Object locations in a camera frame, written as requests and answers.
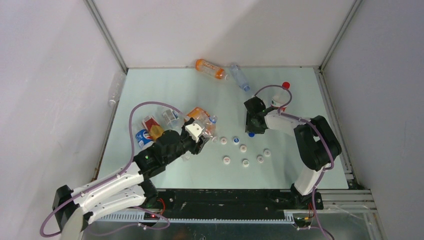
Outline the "red yellow label tea bottle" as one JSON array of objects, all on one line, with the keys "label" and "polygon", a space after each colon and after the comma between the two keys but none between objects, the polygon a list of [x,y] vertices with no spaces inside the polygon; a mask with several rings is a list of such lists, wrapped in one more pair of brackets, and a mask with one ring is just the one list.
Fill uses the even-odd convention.
[{"label": "red yellow label tea bottle", "polygon": [[165,131],[152,115],[146,116],[142,120],[142,125],[148,131],[153,141],[160,138]]}]

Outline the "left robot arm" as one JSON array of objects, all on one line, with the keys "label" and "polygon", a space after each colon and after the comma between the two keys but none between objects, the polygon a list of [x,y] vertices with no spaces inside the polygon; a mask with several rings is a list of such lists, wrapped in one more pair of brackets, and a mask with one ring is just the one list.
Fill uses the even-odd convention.
[{"label": "left robot arm", "polygon": [[209,139],[210,135],[196,123],[183,126],[181,132],[166,130],[133,156],[129,166],[78,188],[58,188],[52,209],[59,229],[64,229],[76,210],[81,210],[83,231],[101,217],[122,209],[153,208],[159,196],[151,178],[187,152],[199,154]]}]

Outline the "white cap front middle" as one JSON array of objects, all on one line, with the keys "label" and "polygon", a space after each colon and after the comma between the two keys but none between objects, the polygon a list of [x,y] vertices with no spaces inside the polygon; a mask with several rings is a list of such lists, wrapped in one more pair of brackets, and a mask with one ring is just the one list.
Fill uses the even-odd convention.
[{"label": "white cap front middle", "polygon": [[242,164],[242,166],[243,166],[244,168],[247,168],[247,167],[249,167],[250,162],[249,162],[249,160],[248,160],[248,159],[243,159],[243,160],[242,160],[242,162],[241,162],[241,164]]}]

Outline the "Pepsi bottle blue label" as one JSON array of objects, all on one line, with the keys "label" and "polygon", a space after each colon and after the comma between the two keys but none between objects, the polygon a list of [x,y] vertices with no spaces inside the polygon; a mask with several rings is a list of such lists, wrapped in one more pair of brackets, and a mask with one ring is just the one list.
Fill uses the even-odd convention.
[{"label": "Pepsi bottle blue label", "polygon": [[200,115],[196,118],[204,127],[202,130],[202,134],[205,137],[213,138],[215,137],[215,131],[216,131],[216,124],[218,117],[216,115]]}]

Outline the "clear bottle by wall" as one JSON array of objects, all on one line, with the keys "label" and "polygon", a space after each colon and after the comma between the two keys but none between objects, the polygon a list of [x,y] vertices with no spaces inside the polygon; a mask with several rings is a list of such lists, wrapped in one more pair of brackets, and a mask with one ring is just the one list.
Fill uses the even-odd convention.
[{"label": "clear bottle by wall", "polygon": [[111,86],[108,92],[108,105],[113,107],[120,100],[123,86],[126,80],[126,74],[124,72],[117,72],[112,79]]}]

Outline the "white cap centre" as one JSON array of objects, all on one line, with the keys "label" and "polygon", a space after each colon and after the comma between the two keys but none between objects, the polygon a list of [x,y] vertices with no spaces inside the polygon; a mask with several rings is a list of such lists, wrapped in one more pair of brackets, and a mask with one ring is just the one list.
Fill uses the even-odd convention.
[{"label": "white cap centre", "polygon": [[247,152],[247,146],[246,145],[244,145],[244,144],[242,144],[241,146],[240,146],[240,151],[242,152],[242,153],[246,153]]}]

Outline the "Nongfu Spring red label bottle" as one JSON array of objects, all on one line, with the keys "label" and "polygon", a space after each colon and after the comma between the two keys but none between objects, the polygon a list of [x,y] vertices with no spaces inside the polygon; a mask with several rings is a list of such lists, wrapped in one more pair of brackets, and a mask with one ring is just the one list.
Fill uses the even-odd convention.
[{"label": "Nongfu Spring red label bottle", "polygon": [[286,90],[278,88],[277,90],[275,90],[274,95],[271,98],[271,106],[277,108],[281,106],[286,107],[287,104],[290,102],[290,99],[290,94]]}]

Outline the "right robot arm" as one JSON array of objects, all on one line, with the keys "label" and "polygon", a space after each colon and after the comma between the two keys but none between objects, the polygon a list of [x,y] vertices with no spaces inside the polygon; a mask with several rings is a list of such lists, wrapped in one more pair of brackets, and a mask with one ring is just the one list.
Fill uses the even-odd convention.
[{"label": "right robot arm", "polygon": [[341,145],[325,117],[303,118],[288,114],[282,107],[266,107],[257,96],[244,102],[247,133],[264,134],[279,130],[295,138],[304,167],[292,185],[291,204],[304,209],[321,182],[324,173],[335,167],[335,159],[342,153]]}]

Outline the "white cap front right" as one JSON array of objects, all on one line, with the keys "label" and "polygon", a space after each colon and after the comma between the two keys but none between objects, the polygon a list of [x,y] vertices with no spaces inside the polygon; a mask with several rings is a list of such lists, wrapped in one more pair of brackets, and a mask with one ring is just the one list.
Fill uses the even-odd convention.
[{"label": "white cap front right", "polygon": [[258,161],[259,163],[263,163],[263,162],[264,162],[264,160],[265,160],[265,158],[264,158],[264,156],[263,156],[263,155],[258,155],[258,156],[257,156],[257,161]]}]

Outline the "white cap far right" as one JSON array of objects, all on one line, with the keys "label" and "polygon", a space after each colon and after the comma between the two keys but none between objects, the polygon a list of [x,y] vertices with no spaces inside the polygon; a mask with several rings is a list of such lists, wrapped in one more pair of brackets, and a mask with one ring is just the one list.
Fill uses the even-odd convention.
[{"label": "white cap far right", "polygon": [[264,155],[265,157],[270,157],[270,156],[271,156],[271,151],[270,151],[269,149],[264,149],[264,151],[263,151],[263,155]]}]

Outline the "Pepsi bottle lower left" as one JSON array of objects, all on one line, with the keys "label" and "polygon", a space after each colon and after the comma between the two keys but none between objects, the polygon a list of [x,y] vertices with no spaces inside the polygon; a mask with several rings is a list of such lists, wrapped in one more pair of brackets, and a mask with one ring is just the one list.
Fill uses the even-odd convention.
[{"label": "Pepsi bottle lower left", "polygon": [[146,129],[141,129],[135,134],[135,139],[141,150],[150,147],[154,141]]}]

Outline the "red bottle cap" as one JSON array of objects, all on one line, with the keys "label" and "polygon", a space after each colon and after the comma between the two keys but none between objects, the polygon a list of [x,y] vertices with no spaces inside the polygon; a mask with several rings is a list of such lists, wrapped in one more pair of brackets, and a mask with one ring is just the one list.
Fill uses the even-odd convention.
[{"label": "red bottle cap", "polygon": [[285,89],[289,89],[290,86],[291,86],[290,83],[287,82],[287,81],[285,81],[285,82],[282,83],[282,87],[285,88]]}]

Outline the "white cap blue logo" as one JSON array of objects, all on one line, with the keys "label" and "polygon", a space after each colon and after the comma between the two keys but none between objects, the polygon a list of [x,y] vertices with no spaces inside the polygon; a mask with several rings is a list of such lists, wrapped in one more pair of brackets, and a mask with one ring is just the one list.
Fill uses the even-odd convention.
[{"label": "white cap blue logo", "polygon": [[234,143],[235,145],[238,145],[238,144],[240,143],[240,139],[239,139],[238,137],[234,137],[234,138],[232,139],[232,141],[233,141],[233,143]]}]

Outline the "white cap front left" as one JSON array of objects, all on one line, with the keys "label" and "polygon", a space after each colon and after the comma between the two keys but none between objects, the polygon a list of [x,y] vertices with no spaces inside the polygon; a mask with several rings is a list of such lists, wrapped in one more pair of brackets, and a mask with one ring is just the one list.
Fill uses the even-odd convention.
[{"label": "white cap front left", "polygon": [[231,158],[229,156],[224,156],[222,161],[225,165],[229,165],[231,163]]}]

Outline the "clear bluish water bottle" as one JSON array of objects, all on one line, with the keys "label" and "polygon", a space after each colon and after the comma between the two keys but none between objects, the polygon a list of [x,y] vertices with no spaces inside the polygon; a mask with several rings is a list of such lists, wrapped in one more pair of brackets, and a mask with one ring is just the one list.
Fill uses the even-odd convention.
[{"label": "clear bluish water bottle", "polygon": [[247,77],[245,76],[241,68],[237,64],[232,64],[229,67],[229,71],[238,87],[244,92],[249,92],[250,86]]}]

